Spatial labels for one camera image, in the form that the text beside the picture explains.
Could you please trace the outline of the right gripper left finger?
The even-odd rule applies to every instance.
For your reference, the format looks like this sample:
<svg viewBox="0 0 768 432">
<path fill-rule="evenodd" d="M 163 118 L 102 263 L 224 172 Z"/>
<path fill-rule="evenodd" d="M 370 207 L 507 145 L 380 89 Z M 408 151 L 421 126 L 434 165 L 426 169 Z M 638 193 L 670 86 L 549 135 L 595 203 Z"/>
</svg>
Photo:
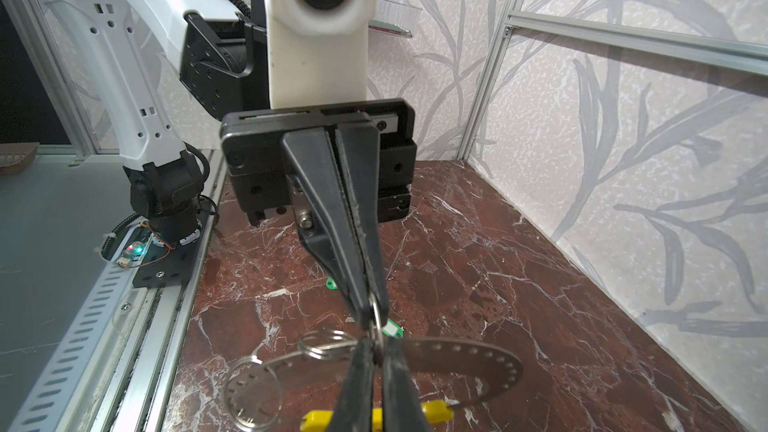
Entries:
<svg viewBox="0 0 768 432">
<path fill-rule="evenodd" d="M 358 341 L 327 432 L 369 432 L 373 418 L 374 345 Z"/>
</svg>

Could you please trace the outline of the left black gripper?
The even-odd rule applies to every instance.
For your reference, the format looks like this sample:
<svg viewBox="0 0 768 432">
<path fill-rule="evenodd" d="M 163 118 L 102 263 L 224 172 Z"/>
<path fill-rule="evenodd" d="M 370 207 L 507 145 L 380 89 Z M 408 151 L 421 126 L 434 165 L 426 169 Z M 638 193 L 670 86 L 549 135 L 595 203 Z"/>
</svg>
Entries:
<svg viewBox="0 0 768 432">
<path fill-rule="evenodd" d="M 361 114 L 373 124 L 349 123 Z M 335 132 L 340 175 L 330 137 L 319 127 L 341 123 L 349 124 Z M 409 213 L 414 125 L 415 110 L 402 98 L 232 112 L 221 124 L 230 181 L 249 222 L 257 226 L 291 205 L 286 161 L 312 216 L 313 225 L 299 230 L 302 244 L 366 332 L 389 313 L 379 222 Z"/>
</svg>

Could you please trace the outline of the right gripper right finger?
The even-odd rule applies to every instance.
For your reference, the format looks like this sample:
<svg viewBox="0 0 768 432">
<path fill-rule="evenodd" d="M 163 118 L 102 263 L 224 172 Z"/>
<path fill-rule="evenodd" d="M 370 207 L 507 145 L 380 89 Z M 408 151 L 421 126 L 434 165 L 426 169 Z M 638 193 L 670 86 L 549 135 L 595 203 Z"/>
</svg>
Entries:
<svg viewBox="0 0 768 432">
<path fill-rule="evenodd" d="M 386 432 L 428 432 L 411 372 L 399 339 L 384 337 L 382 414 Z"/>
</svg>

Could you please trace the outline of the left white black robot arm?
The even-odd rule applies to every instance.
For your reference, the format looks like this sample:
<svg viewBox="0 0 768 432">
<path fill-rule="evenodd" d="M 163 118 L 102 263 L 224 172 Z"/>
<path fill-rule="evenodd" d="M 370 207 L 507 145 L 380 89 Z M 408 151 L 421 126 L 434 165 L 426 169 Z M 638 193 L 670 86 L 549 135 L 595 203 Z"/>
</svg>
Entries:
<svg viewBox="0 0 768 432">
<path fill-rule="evenodd" d="M 378 226 L 406 216 L 415 113 L 366 97 L 376 0 L 42 0 L 77 47 L 116 134 L 134 213 L 152 245 L 124 267 L 182 255 L 201 231 L 208 161 L 176 132 L 138 44 L 154 35 L 180 82 L 221 124 L 252 224 L 290 212 L 302 245 L 355 321 L 387 320 Z"/>
</svg>

